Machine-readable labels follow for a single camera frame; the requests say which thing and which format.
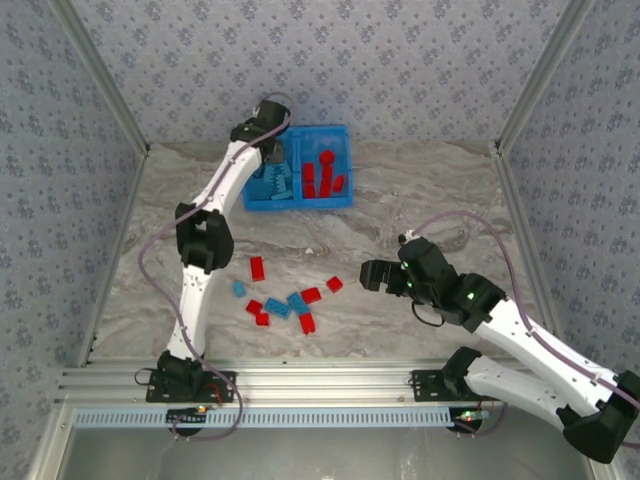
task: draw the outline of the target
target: blue plastic bin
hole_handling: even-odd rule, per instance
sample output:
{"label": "blue plastic bin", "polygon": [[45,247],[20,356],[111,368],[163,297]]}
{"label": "blue plastic bin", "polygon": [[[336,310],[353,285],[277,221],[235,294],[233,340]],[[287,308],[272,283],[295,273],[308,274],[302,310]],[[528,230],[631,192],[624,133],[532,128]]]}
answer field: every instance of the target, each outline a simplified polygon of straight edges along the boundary
{"label": "blue plastic bin", "polygon": [[[262,178],[251,178],[243,190],[245,209],[253,212],[294,209],[325,210],[345,208],[353,205],[353,171],[351,168],[351,149],[349,132],[345,126],[289,127],[278,137],[282,142],[284,158],[291,167],[292,177],[287,179],[287,188],[293,188],[293,198],[272,200],[264,198]],[[325,150],[331,150],[336,156],[333,166],[333,178],[345,176],[341,192],[331,191],[328,198],[303,198],[302,165],[313,163],[315,168],[316,195],[320,192],[322,165],[319,157]]]}

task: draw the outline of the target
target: patterned wallpaper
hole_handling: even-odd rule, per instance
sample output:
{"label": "patterned wallpaper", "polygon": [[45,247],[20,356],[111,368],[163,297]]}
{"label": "patterned wallpaper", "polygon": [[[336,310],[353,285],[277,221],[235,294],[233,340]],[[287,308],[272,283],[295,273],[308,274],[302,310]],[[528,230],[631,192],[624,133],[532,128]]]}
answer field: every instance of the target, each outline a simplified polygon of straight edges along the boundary
{"label": "patterned wallpaper", "polygon": [[567,0],[74,0],[150,142],[284,90],[355,138],[498,136]]}
{"label": "patterned wallpaper", "polygon": [[138,161],[45,0],[0,2],[0,478],[77,360]]}
{"label": "patterned wallpaper", "polygon": [[[636,373],[639,93],[640,4],[596,2],[510,153],[569,342]],[[627,469],[640,478],[640,453]]]}

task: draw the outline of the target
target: marble surface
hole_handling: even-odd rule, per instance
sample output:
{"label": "marble surface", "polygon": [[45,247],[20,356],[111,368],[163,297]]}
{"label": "marble surface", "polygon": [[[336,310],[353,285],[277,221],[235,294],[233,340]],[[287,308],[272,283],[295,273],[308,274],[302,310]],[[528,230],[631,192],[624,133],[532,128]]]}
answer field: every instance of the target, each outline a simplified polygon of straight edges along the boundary
{"label": "marble surface", "polygon": [[[215,171],[226,145],[153,145],[104,310],[94,356],[156,357],[166,347],[174,318],[169,305],[144,281],[137,255],[147,239],[190,201]],[[406,298],[364,290],[363,261],[396,259],[397,235],[434,214],[452,209],[476,212],[497,226],[520,272],[524,298],[535,311],[515,236],[488,148],[448,143],[355,143],[354,207],[335,211],[248,213],[238,199],[229,217],[235,253],[204,310],[207,355],[247,357],[446,358],[460,345],[500,354],[497,347],[464,329],[418,323]],[[430,227],[459,272],[481,273],[511,292],[508,273],[489,233],[472,220],[447,219]],[[262,255],[267,279],[253,283],[249,257]],[[181,265],[175,234],[159,241],[146,258],[151,275],[180,295]],[[326,280],[338,275],[345,287],[332,294]],[[232,282],[242,280],[249,296],[237,299]],[[248,298],[284,299],[319,286],[313,304],[315,334],[305,336],[295,316],[272,317],[256,327],[244,308]],[[433,312],[421,312],[438,321]]]}

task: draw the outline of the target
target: purple cable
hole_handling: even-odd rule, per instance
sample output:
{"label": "purple cable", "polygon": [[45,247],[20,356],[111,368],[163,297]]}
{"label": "purple cable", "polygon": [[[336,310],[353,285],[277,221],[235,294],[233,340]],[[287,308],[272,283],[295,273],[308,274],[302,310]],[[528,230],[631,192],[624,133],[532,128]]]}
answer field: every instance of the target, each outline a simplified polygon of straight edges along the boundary
{"label": "purple cable", "polygon": [[481,437],[486,437],[490,433],[493,433],[498,428],[500,428],[500,426],[504,423],[504,419],[507,417],[508,412],[509,412],[509,404],[505,403],[504,407],[502,407],[502,412],[500,412],[500,418],[498,418],[498,420],[496,420],[496,423],[494,423],[491,427],[486,429],[484,432],[478,433],[477,430],[474,430],[469,425],[465,425],[463,422],[459,422],[458,420],[454,420],[453,423],[456,424],[458,427],[464,428],[465,430],[471,432],[471,434],[474,437],[481,438]]}
{"label": "purple cable", "polygon": [[[427,220],[422,225],[420,225],[418,228],[416,228],[414,231],[412,231],[411,234],[412,235],[417,235],[422,230],[427,228],[429,225],[437,222],[438,220],[442,220],[443,218],[447,218],[447,217],[469,217],[469,218],[473,218],[474,220],[476,220],[476,221],[480,222],[482,225],[484,225],[489,230],[491,235],[493,235],[493,238],[496,239],[496,242],[498,242],[498,246],[500,247],[500,251],[502,252],[502,255],[504,256],[504,260],[507,263],[507,269],[509,270],[509,277],[511,278],[511,285],[513,287],[513,296],[514,296],[514,300],[516,302],[516,305],[518,307],[518,313],[520,313],[520,318],[522,319],[522,323],[527,328],[527,330],[529,331],[531,336],[533,338],[535,338],[536,341],[546,351],[548,351],[551,355],[556,357],[558,360],[560,360],[560,361],[564,362],[565,364],[569,365],[575,371],[581,373],[582,375],[586,376],[590,380],[596,381],[600,385],[605,386],[606,388],[611,390],[613,393],[615,393],[619,397],[624,398],[627,402],[629,402],[631,405],[633,405],[634,408],[636,408],[637,410],[640,410],[640,402],[638,402],[638,400],[633,398],[627,392],[625,392],[623,390],[620,390],[618,387],[616,387],[615,385],[609,383],[606,380],[603,380],[602,378],[597,378],[596,375],[592,374],[589,370],[587,370],[586,368],[582,367],[581,365],[578,365],[577,363],[575,363],[571,359],[565,357],[560,352],[555,350],[551,345],[549,345],[544,340],[544,338],[542,338],[540,336],[540,334],[538,334],[538,332],[532,332],[531,331],[532,330],[532,325],[531,325],[531,322],[529,321],[529,317],[527,316],[527,312],[526,312],[526,309],[525,309],[525,306],[524,306],[524,302],[522,301],[522,294],[521,294],[521,290],[520,290],[520,285],[518,284],[518,279],[516,278],[515,268],[513,266],[512,261],[511,261],[511,257],[509,256],[509,252],[507,252],[507,247],[505,246],[504,242],[500,238],[500,235],[498,234],[498,232],[484,218],[482,218],[480,215],[476,215],[475,213],[469,212],[467,210],[452,210],[450,212],[440,213],[438,215],[435,215],[435,216],[431,217],[429,220]],[[625,446],[625,447],[628,447],[628,448],[640,449],[640,444],[639,443],[622,442],[622,445]]]}
{"label": "purple cable", "polygon": [[155,288],[157,290],[157,292],[169,303],[169,305],[171,305],[171,308],[173,309],[173,312],[175,313],[176,320],[180,324],[180,327],[182,327],[181,328],[181,332],[182,332],[182,338],[184,339],[184,343],[187,346],[187,348],[189,349],[189,351],[191,352],[191,354],[193,355],[193,358],[195,360],[197,360],[206,370],[209,370],[211,373],[213,373],[214,375],[216,375],[217,377],[222,379],[222,381],[224,381],[227,384],[227,386],[229,388],[231,388],[231,390],[233,391],[233,393],[236,395],[236,397],[238,399],[238,415],[237,415],[236,419],[234,420],[233,424],[227,430],[225,430],[224,432],[216,434],[216,435],[210,435],[210,436],[207,436],[207,437],[201,437],[201,436],[182,437],[180,434],[178,434],[178,432],[176,430],[176,427],[177,427],[178,423],[180,422],[180,420],[183,418],[183,416],[178,416],[175,419],[175,421],[173,422],[173,425],[171,426],[171,431],[176,436],[176,438],[177,437],[182,437],[182,438],[187,439],[188,441],[206,442],[206,441],[212,441],[212,440],[220,440],[220,439],[223,439],[225,437],[228,437],[229,435],[231,435],[238,428],[238,425],[240,424],[240,422],[242,420],[242,412],[244,411],[244,402],[242,400],[242,396],[240,395],[240,391],[238,390],[238,387],[236,387],[236,385],[231,380],[229,380],[220,370],[218,370],[213,365],[211,365],[209,362],[207,362],[196,351],[196,349],[194,348],[193,344],[191,343],[191,340],[187,336],[186,327],[184,325],[184,319],[182,318],[182,314],[180,313],[180,307],[178,306],[176,301],[173,298],[171,298],[171,294],[164,287],[162,287],[158,282],[156,282],[151,277],[151,275],[149,275],[149,272],[147,272],[146,268],[144,267],[144,256],[146,255],[147,251],[153,246],[153,244],[156,243],[160,238],[162,238],[166,233],[168,233],[170,230],[173,230],[176,227],[176,225],[178,225],[179,223],[184,222],[189,217],[191,217],[191,216],[195,215],[196,213],[198,213],[200,210],[202,210],[207,205],[207,203],[209,203],[211,201],[211,198],[213,197],[213,195],[216,192],[216,189],[218,188],[218,185],[220,185],[220,182],[222,181],[224,176],[229,171],[229,168],[231,168],[231,166],[233,164],[235,164],[236,159],[240,155],[242,155],[242,153],[245,150],[247,150],[248,148],[253,147],[254,145],[256,145],[257,143],[260,143],[263,140],[266,140],[267,138],[273,137],[278,132],[284,130],[285,128],[287,128],[291,124],[291,122],[293,120],[293,113],[294,113],[294,110],[295,110],[295,105],[296,105],[295,100],[293,100],[293,98],[291,98],[289,95],[287,95],[286,93],[283,93],[283,92],[272,92],[269,95],[267,95],[266,97],[264,97],[263,100],[266,100],[267,98],[270,98],[270,97],[272,97],[274,95],[283,96],[287,100],[289,100],[289,102],[291,102],[290,113],[289,113],[289,116],[285,119],[285,121],[282,122],[276,128],[274,128],[273,130],[270,130],[267,133],[265,133],[264,135],[261,135],[258,138],[255,138],[255,139],[251,140],[249,143],[247,143],[246,145],[243,145],[241,148],[239,148],[238,151],[233,154],[233,156],[229,160],[229,163],[227,163],[227,165],[224,167],[222,173],[218,177],[218,180],[216,180],[216,182],[213,184],[213,186],[211,187],[211,190],[209,191],[209,193],[206,196],[206,198],[199,205],[196,205],[196,207],[193,210],[188,211],[187,213],[185,213],[181,217],[176,218],[172,222],[168,223],[158,233],[156,233],[153,237],[151,237],[147,243],[144,244],[144,246],[140,250],[140,253],[138,254],[138,267],[140,268],[140,272],[142,272],[142,275],[147,280],[147,282],[149,282],[149,284],[153,288]]}

